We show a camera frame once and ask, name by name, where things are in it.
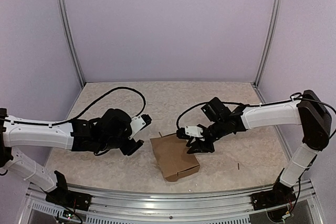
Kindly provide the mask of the brown cardboard paper box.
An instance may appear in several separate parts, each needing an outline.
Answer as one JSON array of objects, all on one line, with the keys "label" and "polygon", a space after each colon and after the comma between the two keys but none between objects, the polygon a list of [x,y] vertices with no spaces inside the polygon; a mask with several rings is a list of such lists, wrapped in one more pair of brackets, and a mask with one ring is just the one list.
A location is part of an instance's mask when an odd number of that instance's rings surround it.
[{"label": "brown cardboard paper box", "polygon": [[196,174],[200,164],[193,154],[188,154],[186,140],[169,134],[150,139],[153,153],[167,182],[176,182],[181,178]]}]

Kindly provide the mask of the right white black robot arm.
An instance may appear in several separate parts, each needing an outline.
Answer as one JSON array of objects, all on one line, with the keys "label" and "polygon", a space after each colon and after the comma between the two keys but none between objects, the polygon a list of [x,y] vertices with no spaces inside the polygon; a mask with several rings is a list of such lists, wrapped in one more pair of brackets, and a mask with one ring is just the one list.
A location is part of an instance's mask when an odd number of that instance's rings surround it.
[{"label": "right white black robot arm", "polygon": [[215,150],[214,143],[229,134],[264,126],[300,125],[303,131],[302,144],[268,194],[273,205],[281,204],[335,135],[335,131],[331,130],[332,116],[328,111],[331,106],[320,101],[311,90],[294,93],[284,101],[259,105],[235,102],[234,110],[230,110],[229,105],[231,102],[221,101],[217,97],[200,103],[201,110],[212,124],[208,127],[201,124],[178,126],[177,137],[187,140],[189,154],[212,153]]}]

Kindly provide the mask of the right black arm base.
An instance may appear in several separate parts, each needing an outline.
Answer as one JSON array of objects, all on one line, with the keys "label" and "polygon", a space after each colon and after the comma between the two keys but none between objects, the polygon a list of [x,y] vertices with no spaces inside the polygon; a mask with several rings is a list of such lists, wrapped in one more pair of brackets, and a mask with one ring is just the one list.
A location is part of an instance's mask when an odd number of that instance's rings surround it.
[{"label": "right black arm base", "polygon": [[254,210],[277,207],[296,201],[296,195],[293,188],[280,187],[271,190],[254,193],[250,196]]}]

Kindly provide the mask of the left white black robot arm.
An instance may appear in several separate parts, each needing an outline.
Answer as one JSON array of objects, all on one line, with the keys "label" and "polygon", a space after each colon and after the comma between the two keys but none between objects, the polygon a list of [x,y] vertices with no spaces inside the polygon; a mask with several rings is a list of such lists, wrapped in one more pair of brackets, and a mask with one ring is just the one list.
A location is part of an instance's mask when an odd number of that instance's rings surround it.
[{"label": "left white black robot arm", "polygon": [[42,146],[72,152],[103,155],[119,149],[131,156],[144,143],[135,135],[149,126],[147,114],[130,117],[120,109],[108,109],[100,118],[71,119],[64,122],[23,121],[1,110],[1,168],[15,172],[24,180],[39,186],[47,196],[66,206],[73,201],[65,176],[50,172],[19,150],[20,146]]}]

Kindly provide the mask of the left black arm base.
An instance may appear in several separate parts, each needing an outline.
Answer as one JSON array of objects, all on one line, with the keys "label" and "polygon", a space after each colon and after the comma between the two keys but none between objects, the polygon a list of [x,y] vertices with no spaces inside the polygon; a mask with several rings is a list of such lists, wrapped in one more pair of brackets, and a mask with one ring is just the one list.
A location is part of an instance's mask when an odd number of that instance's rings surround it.
[{"label": "left black arm base", "polygon": [[47,202],[72,210],[88,211],[92,200],[90,194],[65,190],[62,188],[56,188],[51,192],[45,192],[45,194]]}]

